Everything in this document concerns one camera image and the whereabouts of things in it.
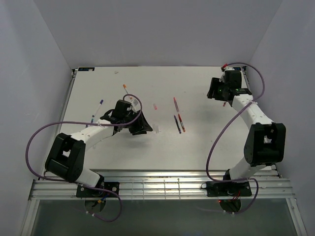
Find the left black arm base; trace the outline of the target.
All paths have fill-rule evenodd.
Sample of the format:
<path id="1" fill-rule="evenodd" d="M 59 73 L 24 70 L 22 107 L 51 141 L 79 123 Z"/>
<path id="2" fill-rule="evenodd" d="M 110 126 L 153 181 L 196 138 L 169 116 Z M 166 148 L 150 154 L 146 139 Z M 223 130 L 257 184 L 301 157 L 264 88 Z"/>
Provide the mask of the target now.
<path id="1" fill-rule="evenodd" d="M 115 198 L 116 195 L 119 195 L 120 183 L 103 181 L 97 188 L 98 190 L 92 189 L 91 187 L 78 186 L 75 196 L 77 198 Z"/>

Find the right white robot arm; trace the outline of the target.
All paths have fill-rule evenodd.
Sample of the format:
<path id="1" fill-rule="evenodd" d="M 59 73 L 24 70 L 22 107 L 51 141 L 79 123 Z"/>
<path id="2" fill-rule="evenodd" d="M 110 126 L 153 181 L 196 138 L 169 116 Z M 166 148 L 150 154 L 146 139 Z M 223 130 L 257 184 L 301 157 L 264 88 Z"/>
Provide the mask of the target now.
<path id="1" fill-rule="evenodd" d="M 224 64 L 221 71 L 221 77 L 212 78 L 207 97 L 228 103 L 237 114 L 219 133 L 210 153 L 236 118 L 241 117 L 249 129 L 243 158 L 227 170 L 221 180 L 224 193 L 234 195 L 240 190 L 240 182 L 249 181 L 257 171 L 282 162 L 286 127 L 283 123 L 272 121 L 260 109 L 259 98 L 243 86 L 242 71 L 236 70 L 232 63 Z"/>

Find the pink highlighter pen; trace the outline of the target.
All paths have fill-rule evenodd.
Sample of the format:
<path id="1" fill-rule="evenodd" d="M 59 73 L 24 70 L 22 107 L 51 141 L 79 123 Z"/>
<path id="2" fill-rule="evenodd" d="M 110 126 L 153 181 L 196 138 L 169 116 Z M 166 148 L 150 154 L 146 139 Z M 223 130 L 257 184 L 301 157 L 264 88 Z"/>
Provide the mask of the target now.
<path id="1" fill-rule="evenodd" d="M 174 105 L 175 105 L 175 109 L 176 109 L 176 112 L 179 113 L 179 107 L 178 107 L 178 104 L 177 104 L 177 100 L 175 97 L 173 97 L 173 102 L 174 102 Z"/>

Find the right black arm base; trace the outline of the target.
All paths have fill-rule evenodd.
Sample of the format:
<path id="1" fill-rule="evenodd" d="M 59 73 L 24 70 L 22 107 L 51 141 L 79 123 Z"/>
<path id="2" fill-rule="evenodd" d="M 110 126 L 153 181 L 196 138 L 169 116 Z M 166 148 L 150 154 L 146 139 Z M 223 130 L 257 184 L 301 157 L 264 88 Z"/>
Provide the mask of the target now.
<path id="1" fill-rule="evenodd" d="M 250 197 L 252 191 L 248 182 L 215 182 L 207 181 L 201 184 L 208 197 Z"/>

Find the purple highlighter pen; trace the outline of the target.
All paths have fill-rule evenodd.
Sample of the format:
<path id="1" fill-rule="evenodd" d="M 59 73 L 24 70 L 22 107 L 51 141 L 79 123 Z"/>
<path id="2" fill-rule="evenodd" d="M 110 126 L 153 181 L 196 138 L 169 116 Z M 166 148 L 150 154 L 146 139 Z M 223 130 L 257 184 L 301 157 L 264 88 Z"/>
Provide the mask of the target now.
<path id="1" fill-rule="evenodd" d="M 175 120 L 175 123 L 176 123 L 177 129 L 178 129 L 178 132 L 179 132 L 179 134 L 181 134 L 181 133 L 182 133 L 182 131 L 181 131 L 181 128 L 180 128 L 179 122 L 178 122 L 178 120 L 177 120 L 177 118 L 176 118 L 176 116 L 175 116 L 175 115 L 174 115 L 173 117 L 174 117 L 174 120 Z"/>

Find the orange red pen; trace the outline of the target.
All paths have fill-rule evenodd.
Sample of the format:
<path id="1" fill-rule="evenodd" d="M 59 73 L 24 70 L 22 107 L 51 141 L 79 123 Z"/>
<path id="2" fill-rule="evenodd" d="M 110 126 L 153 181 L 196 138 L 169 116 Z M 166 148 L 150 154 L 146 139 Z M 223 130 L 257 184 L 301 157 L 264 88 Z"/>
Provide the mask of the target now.
<path id="1" fill-rule="evenodd" d="M 181 128 L 182 128 L 183 132 L 185 132 L 186 130 L 185 130 L 185 127 L 184 127 L 184 124 L 183 124 L 182 118 L 181 118 L 181 116 L 180 116 L 180 114 L 179 114 L 179 113 L 178 113 L 177 115 L 178 115 L 178 119 L 179 119 L 179 121 L 180 121 Z"/>

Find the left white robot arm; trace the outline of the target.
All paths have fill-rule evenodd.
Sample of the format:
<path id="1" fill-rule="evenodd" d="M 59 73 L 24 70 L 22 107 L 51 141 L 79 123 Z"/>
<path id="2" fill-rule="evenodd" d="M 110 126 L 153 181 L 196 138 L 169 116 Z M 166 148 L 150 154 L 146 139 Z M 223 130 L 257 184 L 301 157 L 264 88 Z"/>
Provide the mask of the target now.
<path id="1" fill-rule="evenodd" d="M 153 130 L 141 110 L 120 99 L 114 109 L 99 118 L 96 125 L 69 135 L 58 134 L 45 162 L 45 170 L 67 182 L 87 186 L 93 196 L 100 196 L 104 192 L 103 176 L 84 167 L 85 153 L 123 129 L 128 129 L 132 135 Z"/>

